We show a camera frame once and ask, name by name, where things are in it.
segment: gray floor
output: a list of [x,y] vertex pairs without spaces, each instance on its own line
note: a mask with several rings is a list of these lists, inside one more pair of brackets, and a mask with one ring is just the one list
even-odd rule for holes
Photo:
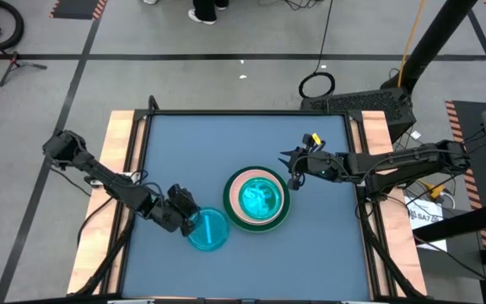
[[[48,19],[55,0],[9,0],[24,15],[24,54],[80,54],[88,20]],[[416,40],[444,1],[428,1]],[[337,0],[325,53],[402,54],[419,1]],[[291,11],[285,4],[260,7],[233,0],[215,26],[186,16],[191,2],[109,0],[91,53],[206,54],[319,52],[327,4]],[[486,8],[474,12],[486,35]],[[465,20],[442,54],[484,55]],[[23,69],[0,89],[0,278],[41,168],[41,145],[50,136],[65,101],[77,61],[47,61],[47,71]],[[7,63],[0,61],[0,77]],[[337,79],[336,93],[372,90],[399,62],[325,61]],[[316,66],[305,60],[88,61],[66,128],[83,135],[98,155],[110,112],[146,106],[154,94],[165,109],[297,109],[299,82]],[[309,83],[308,94],[327,84]],[[415,125],[425,142],[451,138],[445,100],[486,102],[486,62],[432,62],[413,92]],[[81,175],[69,171],[79,182]],[[439,182],[442,176],[432,176]],[[457,181],[456,203],[467,209]],[[7,301],[64,296],[71,273],[76,233],[88,199],[50,174],[8,290]],[[478,282],[425,275],[429,293],[440,299],[481,301]]]

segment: sneaker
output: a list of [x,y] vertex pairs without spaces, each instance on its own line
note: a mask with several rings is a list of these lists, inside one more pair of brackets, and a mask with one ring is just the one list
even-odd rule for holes
[[200,23],[203,23],[203,24],[207,24],[207,25],[213,25],[215,24],[216,21],[201,21],[197,16],[196,14],[194,13],[194,9],[189,9],[189,18],[192,19],[192,21],[196,21],[196,22],[200,22]]

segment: translucent blue dish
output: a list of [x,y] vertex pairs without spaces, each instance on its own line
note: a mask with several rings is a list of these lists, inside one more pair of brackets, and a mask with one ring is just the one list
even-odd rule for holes
[[188,239],[196,249],[210,252],[223,246],[228,239],[230,223],[226,216],[215,208],[202,208],[191,220],[197,223],[197,228]]
[[239,193],[240,206],[254,220],[269,220],[283,206],[281,189],[264,177],[251,178]]

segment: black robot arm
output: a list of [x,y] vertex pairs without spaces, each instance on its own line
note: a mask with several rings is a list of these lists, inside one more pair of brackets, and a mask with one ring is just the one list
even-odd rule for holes
[[85,148],[85,140],[72,131],[54,134],[43,146],[44,154],[61,169],[69,166],[102,182],[106,192],[146,220],[153,220],[169,232],[181,228],[188,236],[195,228],[190,218],[199,211],[192,195],[178,184],[168,190],[168,198],[147,185],[135,185],[129,176],[116,174],[97,161]]
[[[367,153],[336,153],[322,151],[325,141],[316,135],[305,134],[304,148],[282,152],[290,156],[281,160],[292,175],[289,188],[303,186],[304,174],[320,177],[330,182],[364,182],[365,194],[371,200],[382,200],[382,193],[389,193],[397,185],[410,185],[418,178],[433,173],[459,175],[470,167],[469,157],[463,144],[442,140],[436,144],[424,144],[418,148],[403,149],[380,155]],[[396,169],[387,174],[378,171]]]

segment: black metal pole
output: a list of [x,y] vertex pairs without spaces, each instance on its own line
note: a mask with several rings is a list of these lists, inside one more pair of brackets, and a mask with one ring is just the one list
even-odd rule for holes
[[481,209],[443,219],[434,224],[412,230],[413,234],[426,242],[443,240],[468,232],[480,231],[486,228],[486,206]]
[[[429,63],[449,40],[464,17],[478,0],[447,0],[433,22],[404,63],[401,86],[412,94],[413,87]],[[396,88],[398,74],[381,85],[381,89]]]

